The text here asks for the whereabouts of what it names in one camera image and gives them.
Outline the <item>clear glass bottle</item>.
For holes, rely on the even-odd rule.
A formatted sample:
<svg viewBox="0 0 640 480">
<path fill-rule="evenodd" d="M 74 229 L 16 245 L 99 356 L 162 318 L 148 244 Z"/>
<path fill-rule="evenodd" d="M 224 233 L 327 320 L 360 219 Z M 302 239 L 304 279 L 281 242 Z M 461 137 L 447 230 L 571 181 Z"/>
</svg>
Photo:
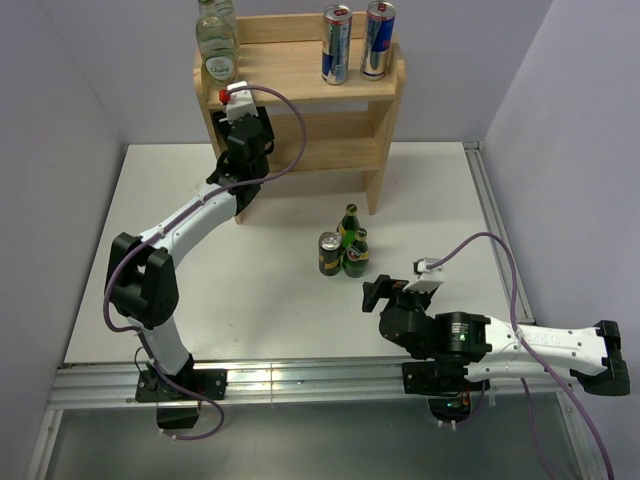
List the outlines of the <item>clear glass bottle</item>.
<svg viewBox="0 0 640 480">
<path fill-rule="evenodd" d="M 236 57 L 240 58 L 240 41 L 233 2 L 231 0 L 214 0 L 213 3 L 219 16 L 223 18 L 233 30 L 234 51 Z"/>
<path fill-rule="evenodd" d="M 212 84 L 221 89 L 236 81 L 239 58 L 234 51 L 233 30 L 219 16 L 213 1 L 198 2 L 195 35 L 202 64 Z"/>
</svg>

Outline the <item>green glass bottle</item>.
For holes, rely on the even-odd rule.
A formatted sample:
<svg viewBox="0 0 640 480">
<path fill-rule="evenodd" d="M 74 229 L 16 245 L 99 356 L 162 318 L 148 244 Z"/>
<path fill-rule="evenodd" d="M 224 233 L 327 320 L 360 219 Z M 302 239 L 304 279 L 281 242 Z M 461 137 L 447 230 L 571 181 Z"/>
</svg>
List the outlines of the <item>green glass bottle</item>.
<svg viewBox="0 0 640 480">
<path fill-rule="evenodd" d="M 370 249 L 367 243 L 367 230 L 359 228 L 355 231 L 354 240 L 346 248 L 343 255 L 343 270 L 351 278 L 362 277 L 368 268 Z"/>
<path fill-rule="evenodd" d="M 337 231 L 342 237 L 341 248 L 347 249 L 355 239 L 355 233 L 360 228 L 357 218 L 358 208 L 356 204 L 348 204 L 345 208 L 345 214 L 338 223 Z"/>
</svg>

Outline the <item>aluminium rail frame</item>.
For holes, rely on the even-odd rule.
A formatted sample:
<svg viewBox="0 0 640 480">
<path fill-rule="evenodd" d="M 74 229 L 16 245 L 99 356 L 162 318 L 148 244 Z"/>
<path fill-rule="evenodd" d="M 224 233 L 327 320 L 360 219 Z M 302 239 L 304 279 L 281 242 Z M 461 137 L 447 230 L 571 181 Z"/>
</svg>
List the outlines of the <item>aluminium rail frame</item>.
<svg viewBox="0 0 640 480">
<path fill-rule="evenodd" d="M 474 227 L 501 230 L 477 143 L 393 144 L 384 188 L 397 199 L 370 219 L 376 235 L 391 230 L 395 213 L 416 215 L 421 203 L 435 200 L 432 192 L 401 186 L 402 177 L 432 179 L 437 190 L 458 194 L 457 200 L 444 205 L 442 222 L 416 224 L 427 241 L 437 244 L 465 236 Z M 27 471 L 31 479 L 45 477 L 65 411 L 134 405 L 139 375 L 132 361 L 133 345 L 115 337 L 98 345 L 96 285 L 95 279 L 88 281 L 63 365 L 55 375 Z M 184 308 L 182 337 L 196 370 L 226 372 L 228 403 L 382 400 L 404 393 L 401 367 L 407 356 L 391 352 L 372 318 L 349 330 L 343 344 L 322 350 L 313 348 L 308 325 L 287 328 L 284 342 L 277 343 L 256 327 L 224 327 L 223 319 L 210 312 L 204 300 L 190 301 Z"/>
</svg>

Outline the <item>green glass bottle front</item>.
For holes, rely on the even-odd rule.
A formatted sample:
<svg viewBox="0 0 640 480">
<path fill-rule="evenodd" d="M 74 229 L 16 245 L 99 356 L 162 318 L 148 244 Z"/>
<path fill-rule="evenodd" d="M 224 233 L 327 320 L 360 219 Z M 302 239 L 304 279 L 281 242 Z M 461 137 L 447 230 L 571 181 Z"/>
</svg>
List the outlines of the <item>green glass bottle front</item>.
<svg viewBox="0 0 640 480">
<path fill-rule="evenodd" d="M 362 277 L 368 268 L 370 249 L 367 243 L 367 230 L 359 228 L 355 231 L 354 240 L 346 248 L 343 255 L 343 270 L 351 278 Z"/>
</svg>

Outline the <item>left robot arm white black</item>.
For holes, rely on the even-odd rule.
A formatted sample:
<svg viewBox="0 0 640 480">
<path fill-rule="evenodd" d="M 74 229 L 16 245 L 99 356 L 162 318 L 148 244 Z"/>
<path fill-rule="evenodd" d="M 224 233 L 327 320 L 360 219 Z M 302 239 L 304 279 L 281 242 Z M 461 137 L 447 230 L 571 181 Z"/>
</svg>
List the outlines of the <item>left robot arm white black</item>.
<svg viewBox="0 0 640 480">
<path fill-rule="evenodd" d="M 267 111 L 237 119 L 217 112 L 226 149 L 198 194 L 157 227 L 140 235 L 119 234 L 112 242 L 103 308 L 127 318 L 143 347 L 160 367 L 159 388 L 183 399 L 195 386 L 194 360 L 178 333 L 176 268 L 211 231 L 242 213 L 269 173 L 274 133 Z"/>
</svg>

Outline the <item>green glass bottle rear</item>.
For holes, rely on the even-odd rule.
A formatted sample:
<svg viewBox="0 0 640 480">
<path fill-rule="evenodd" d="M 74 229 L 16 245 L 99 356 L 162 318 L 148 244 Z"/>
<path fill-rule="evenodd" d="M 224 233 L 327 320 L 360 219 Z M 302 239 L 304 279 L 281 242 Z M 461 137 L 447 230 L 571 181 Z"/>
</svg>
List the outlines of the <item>green glass bottle rear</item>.
<svg viewBox="0 0 640 480">
<path fill-rule="evenodd" d="M 356 204 L 348 204 L 345 208 L 345 214 L 338 223 L 337 231 L 342 237 L 341 248 L 347 249 L 355 239 L 355 233 L 360 228 L 357 218 L 358 208 Z"/>
</svg>

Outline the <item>black yellow can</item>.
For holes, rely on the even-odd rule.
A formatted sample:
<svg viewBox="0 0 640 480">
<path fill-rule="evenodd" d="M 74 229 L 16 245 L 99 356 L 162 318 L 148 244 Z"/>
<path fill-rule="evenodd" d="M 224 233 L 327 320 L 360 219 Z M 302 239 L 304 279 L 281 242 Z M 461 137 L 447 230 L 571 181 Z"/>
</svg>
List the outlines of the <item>black yellow can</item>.
<svg viewBox="0 0 640 480">
<path fill-rule="evenodd" d="M 319 271 L 325 276 L 340 272 L 342 258 L 342 236 L 339 232 L 323 232 L 318 240 Z"/>
</svg>

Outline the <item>clear glass bottle rear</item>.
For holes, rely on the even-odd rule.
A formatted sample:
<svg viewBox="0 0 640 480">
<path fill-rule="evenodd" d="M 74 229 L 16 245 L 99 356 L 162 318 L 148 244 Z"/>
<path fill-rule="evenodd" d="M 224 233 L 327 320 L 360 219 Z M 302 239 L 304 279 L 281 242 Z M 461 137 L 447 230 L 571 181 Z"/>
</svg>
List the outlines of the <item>clear glass bottle rear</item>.
<svg viewBox="0 0 640 480">
<path fill-rule="evenodd" d="M 233 2 L 231 0 L 214 0 L 213 3 L 219 16 L 223 18 L 233 30 L 234 51 L 236 57 L 240 58 L 240 41 Z"/>
</svg>

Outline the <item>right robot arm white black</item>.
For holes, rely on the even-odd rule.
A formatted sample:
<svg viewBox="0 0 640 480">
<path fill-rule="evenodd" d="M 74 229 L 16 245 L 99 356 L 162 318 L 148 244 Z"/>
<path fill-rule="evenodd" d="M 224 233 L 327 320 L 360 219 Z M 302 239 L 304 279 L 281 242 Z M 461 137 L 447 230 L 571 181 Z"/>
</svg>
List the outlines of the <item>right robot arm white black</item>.
<svg viewBox="0 0 640 480">
<path fill-rule="evenodd" d="M 381 275 L 363 285 L 362 309 L 379 315 L 381 336 L 411 357 L 403 363 L 408 394 L 478 391 L 498 379 L 556 377 L 596 396 L 626 396 L 630 379 L 616 322 L 583 329 L 512 325 L 495 317 L 449 312 L 429 316 L 432 292 Z"/>
</svg>

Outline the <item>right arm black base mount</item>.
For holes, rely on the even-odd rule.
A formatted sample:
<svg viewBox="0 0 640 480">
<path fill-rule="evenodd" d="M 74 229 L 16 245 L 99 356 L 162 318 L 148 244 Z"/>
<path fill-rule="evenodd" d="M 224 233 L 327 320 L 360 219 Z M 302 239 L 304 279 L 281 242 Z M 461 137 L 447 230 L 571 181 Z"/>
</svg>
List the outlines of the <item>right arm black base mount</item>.
<svg viewBox="0 0 640 480">
<path fill-rule="evenodd" d="M 458 361 L 404 362 L 401 370 L 404 392 L 426 397 L 429 411 L 439 425 L 455 427 L 468 421 L 490 387 L 488 380 L 468 380 L 467 366 Z"/>
</svg>

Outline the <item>wooden two-tier shelf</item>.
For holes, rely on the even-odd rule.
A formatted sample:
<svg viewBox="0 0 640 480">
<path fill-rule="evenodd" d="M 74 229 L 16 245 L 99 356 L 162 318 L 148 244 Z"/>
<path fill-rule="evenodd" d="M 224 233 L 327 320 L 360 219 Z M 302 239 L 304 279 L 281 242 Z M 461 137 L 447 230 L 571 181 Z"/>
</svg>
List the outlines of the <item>wooden two-tier shelf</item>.
<svg viewBox="0 0 640 480">
<path fill-rule="evenodd" d="M 330 85 L 321 78 L 321 14 L 240 17 L 239 77 L 280 92 L 301 112 L 308 140 L 296 171 L 361 173 L 368 211 L 374 214 L 406 67 L 399 43 L 392 42 L 384 77 L 361 75 L 365 21 L 365 13 L 354 13 L 348 79 Z"/>
</svg>

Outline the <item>clear glass bottle front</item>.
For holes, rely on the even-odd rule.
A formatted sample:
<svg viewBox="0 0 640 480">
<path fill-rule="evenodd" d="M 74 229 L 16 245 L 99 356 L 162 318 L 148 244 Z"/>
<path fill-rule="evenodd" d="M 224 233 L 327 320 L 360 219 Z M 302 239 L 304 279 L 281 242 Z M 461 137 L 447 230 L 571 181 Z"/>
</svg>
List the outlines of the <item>clear glass bottle front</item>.
<svg viewBox="0 0 640 480">
<path fill-rule="evenodd" d="M 221 89 L 236 81 L 239 58 L 234 51 L 233 30 L 219 16 L 213 1 L 198 2 L 195 35 L 202 64 L 212 84 Z"/>
</svg>

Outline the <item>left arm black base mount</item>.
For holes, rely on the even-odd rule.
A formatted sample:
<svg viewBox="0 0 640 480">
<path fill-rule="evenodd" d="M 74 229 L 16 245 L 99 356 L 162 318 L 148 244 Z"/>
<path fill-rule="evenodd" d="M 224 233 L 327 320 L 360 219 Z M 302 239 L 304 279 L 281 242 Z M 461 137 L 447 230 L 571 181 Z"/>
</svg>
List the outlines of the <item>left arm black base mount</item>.
<svg viewBox="0 0 640 480">
<path fill-rule="evenodd" d="M 222 429 L 225 413 L 219 401 L 225 398 L 226 387 L 225 369 L 196 369 L 184 378 L 173 378 L 149 367 L 139 372 L 134 401 L 156 405 L 156 424 L 163 434 L 179 440 L 199 440 Z M 186 434 L 196 426 L 204 406 L 218 412 L 218 423 L 206 433 Z"/>
</svg>

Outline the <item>silver blue energy drink can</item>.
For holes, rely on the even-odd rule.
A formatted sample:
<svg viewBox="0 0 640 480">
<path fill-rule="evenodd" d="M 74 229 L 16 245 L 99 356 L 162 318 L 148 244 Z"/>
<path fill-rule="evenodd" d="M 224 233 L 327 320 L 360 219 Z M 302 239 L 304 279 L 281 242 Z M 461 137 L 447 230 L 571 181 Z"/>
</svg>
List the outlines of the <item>silver blue energy drink can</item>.
<svg viewBox="0 0 640 480">
<path fill-rule="evenodd" d="M 385 75 L 395 18 L 395 7 L 387 1 L 373 1 L 367 7 L 360 72 L 368 80 Z"/>
</svg>

